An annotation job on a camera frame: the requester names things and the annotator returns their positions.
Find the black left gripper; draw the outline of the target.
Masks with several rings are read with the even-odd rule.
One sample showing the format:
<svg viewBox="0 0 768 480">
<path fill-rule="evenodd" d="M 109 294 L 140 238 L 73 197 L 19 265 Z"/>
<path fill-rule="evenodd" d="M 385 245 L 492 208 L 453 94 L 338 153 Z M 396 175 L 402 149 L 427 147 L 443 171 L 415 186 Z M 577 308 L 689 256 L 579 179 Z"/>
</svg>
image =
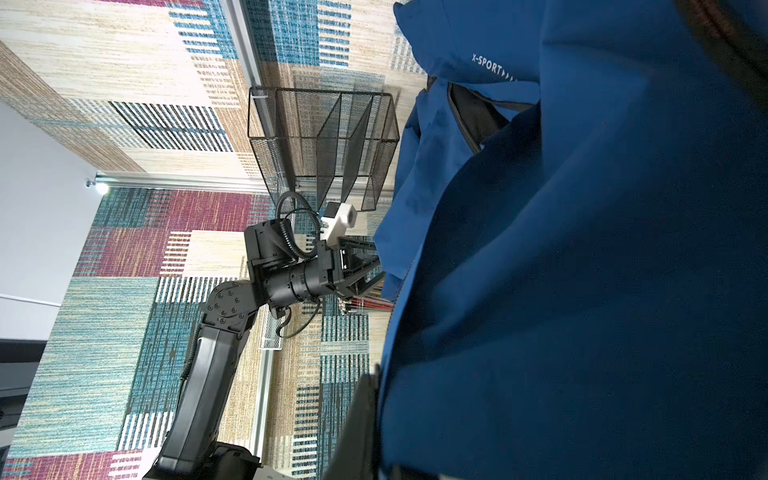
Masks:
<svg viewBox="0 0 768 480">
<path fill-rule="evenodd" d="M 341 249 L 329 247 L 325 241 L 320 241 L 316 247 L 318 296 L 364 297 L 385 279 L 383 271 L 375 275 L 371 272 L 380 265 L 373 242 L 344 236 Z"/>
</svg>

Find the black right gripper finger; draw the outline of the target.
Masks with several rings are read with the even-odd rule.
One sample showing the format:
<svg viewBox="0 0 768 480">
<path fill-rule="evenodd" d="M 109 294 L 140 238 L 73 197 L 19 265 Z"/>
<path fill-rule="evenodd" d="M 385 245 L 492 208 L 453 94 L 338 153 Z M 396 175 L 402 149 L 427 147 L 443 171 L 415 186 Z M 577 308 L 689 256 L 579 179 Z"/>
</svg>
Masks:
<svg viewBox="0 0 768 480">
<path fill-rule="evenodd" d="M 377 479 L 377 407 L 380 369 L 363 374 L 355 387 L 324 479 Z"/>
</svg>

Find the blue zip jacket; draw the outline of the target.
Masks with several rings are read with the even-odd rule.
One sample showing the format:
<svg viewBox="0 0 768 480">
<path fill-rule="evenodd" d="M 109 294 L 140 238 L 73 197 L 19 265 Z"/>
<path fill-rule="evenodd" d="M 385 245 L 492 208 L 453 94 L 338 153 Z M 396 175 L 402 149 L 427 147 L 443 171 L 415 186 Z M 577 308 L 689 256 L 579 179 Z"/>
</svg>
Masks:
<svg viewBox="0 0 768 480">
<path fill-rule="evenodd" d="M 412 1 L 537 104 L 446 186 L 384 347 L 379 479 L 767 475 L 767 5 Z"/>
</svg>

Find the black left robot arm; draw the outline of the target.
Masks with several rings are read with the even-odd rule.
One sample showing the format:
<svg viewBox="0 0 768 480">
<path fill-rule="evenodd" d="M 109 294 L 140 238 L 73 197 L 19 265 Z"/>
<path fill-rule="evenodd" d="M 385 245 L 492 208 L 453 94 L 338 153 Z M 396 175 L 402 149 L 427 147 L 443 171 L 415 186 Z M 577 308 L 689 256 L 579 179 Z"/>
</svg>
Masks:
<svg viewBox="0 0 768 480">
<path fill-rule="evenodd" d="M 332 295 L 349 300 L 369 292 L 382 280 L 370 278 L 379 266 L 371 242 L 347 236 L 357 219 L 355 207 L 330 202 L 318 214 L 297 192 L 283 193 L 277 203 L 293 200 L 291 213 L 307 213 L 316 241 L 305 251 L 296 243 L 289 216 L 249 226 L 244 232 L 248 279 L 214 287 L 202 307 L 183 372 L 177 408 L 148 479 L 257 479 L 268 472 L 247 448 L 219 441 L 220 423 L 239 360 L 258 311 L 266 307 L 277 319 L 275 334 L 286 338 L 295 304 L 319 305 Z"/>
</svg>

